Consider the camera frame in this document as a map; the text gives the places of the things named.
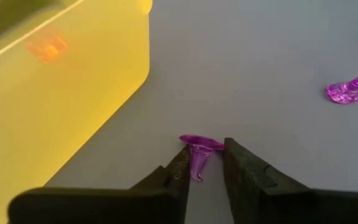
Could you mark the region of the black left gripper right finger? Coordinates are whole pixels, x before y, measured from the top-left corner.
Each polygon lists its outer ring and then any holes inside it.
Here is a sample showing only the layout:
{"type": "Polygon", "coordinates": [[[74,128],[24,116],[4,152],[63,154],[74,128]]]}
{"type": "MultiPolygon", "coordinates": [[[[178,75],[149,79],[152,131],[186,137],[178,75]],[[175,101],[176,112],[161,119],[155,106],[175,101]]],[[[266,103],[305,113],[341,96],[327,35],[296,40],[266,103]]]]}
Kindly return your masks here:
{"type": "Polygon", "coordinates": [[[223,173],[234,224],[358,224],[358,192],[309,188],[233,138],[223,173]]]}

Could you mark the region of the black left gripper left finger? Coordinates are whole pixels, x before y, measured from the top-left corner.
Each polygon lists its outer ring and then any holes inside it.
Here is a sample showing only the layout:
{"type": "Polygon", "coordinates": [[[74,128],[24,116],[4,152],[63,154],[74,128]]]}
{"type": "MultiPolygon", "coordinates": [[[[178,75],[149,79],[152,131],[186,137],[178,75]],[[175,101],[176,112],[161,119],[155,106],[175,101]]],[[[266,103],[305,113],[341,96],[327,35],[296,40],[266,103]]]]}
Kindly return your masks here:
{"type": "Polygon", "coordinates": [[[129,189],[40,187],[9,203],[9,224],[184,224],[190,186],[185,146],[129,189]]]}

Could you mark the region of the purple plastic witch hat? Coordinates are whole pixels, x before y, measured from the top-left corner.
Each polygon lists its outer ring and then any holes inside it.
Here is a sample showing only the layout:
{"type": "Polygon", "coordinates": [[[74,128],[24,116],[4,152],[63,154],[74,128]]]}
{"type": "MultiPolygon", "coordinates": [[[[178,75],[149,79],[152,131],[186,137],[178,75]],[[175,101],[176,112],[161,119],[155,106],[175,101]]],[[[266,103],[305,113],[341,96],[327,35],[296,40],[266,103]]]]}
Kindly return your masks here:
{"type": "Polygon", "coordinates": [[[358,77],[347,82],[339,82],[327,85],[324,89],[329,100],[348,105],[358,101],[358,77]]]}
{"type": "Polygon", "coordinates": [[[185,134],[179,137],[190,148],[190,176],[194,181],[202,182],[202,170],[210,154],[222,151],[224,144],[204,136],[185,134]]]}

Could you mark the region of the orange plastic pumpkin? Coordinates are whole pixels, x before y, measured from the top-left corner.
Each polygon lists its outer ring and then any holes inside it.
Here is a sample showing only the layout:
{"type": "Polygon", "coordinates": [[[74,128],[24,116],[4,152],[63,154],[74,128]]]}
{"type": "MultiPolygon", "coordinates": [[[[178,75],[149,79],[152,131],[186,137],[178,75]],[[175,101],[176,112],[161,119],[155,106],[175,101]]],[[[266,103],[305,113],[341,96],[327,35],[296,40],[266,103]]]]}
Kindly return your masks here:
{"type": "Polygon", "coordinates": [[[25,41],[27,50],[43,63],[49,63],[58,58],[68,44],[58,32],[46,31],[29,37],[25,41]]]}

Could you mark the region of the yellow rectangular plastic bin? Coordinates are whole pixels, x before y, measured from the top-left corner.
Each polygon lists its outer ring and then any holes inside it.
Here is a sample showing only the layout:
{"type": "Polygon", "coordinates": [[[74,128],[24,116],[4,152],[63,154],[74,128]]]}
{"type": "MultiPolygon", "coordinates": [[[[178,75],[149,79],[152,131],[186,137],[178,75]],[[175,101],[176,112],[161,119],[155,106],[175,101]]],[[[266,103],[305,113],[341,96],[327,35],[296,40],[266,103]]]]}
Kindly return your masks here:
{"type": "Polygon", "coordinates": [[[145,82],[153,0],[0,0],[0,224],[45,185],[145,82]],[[68,48],[43,63],[29,37],[68,48]]]}

